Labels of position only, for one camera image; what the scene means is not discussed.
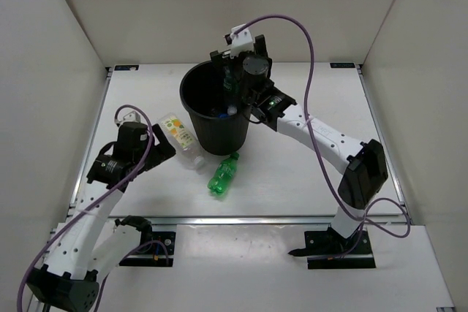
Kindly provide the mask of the green soda bottle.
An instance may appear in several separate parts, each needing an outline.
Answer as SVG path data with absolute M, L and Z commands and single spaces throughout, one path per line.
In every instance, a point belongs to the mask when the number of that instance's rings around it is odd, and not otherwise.
M 214 176 L 208 182 L 209 191 L 216 196 L 223 196 L 227 193 L 230 184 L 238 169 L 239 154 L 231 153 L 230 156 L 221 161 Z

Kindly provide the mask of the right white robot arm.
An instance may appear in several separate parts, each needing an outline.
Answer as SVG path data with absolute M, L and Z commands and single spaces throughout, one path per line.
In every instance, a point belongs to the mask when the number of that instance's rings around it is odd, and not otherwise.
M 383 146 L 337 131 L 306 114 L 291 96 L 276 88 L 264 36 L 252 37 L 243 30 L 226 35 L 225 40 L 229 48 L 210 57 L 224 80 L 228 114 L 245 107 L 246 119 L 255 117 L 257 123 L 305 145 L 341 174 L 336 190 L 339 209 L 328 230 L 328 244 L 336 253 L 349 251 L 369 203 L 388 179 Z

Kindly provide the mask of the orange label clear bottle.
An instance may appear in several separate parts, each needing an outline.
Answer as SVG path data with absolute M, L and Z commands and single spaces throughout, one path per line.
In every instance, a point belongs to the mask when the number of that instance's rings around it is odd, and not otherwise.
M 198 170 L 205 164 L 200 143 L 177 115 L 168 113 L 158 120 L 158 124 L 186 168 Z

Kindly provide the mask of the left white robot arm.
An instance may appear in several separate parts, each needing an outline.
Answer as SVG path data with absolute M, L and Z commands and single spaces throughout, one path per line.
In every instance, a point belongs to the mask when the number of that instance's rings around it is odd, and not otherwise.
M 33 267 L 26 285 L 45 305 L 63 311 L 90 311 L 110 271 L 131 251 L 144 254 L 154 243 L 151 222 L 140 216 L 115 221 L 115 232 L 102 244 L 99 236 L 129 182 L 175 156 L 161 127 L 126 121 L 116 141 L 98 153 L 87 182 L 106 188 L 106 198 L 82 194 L 75 214 L 58 229 L 41 267 Z

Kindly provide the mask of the blue label water bottle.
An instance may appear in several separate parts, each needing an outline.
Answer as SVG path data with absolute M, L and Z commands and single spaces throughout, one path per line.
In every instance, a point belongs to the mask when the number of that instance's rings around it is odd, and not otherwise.
M 210 116 L 214 118 L 229 118 L 238 113 L 236 106 L 230 105 L 228 107 L 214 107 L 210 111 Z

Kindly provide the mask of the green label clear bottle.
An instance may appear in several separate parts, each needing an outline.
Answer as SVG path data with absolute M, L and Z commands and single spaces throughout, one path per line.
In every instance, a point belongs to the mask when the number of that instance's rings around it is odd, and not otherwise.
M 229 66 L 224 66 L 223 94 L 224 103 L 227 108 L 228 115 L 238 113 L 238 83 L 232 75 Z

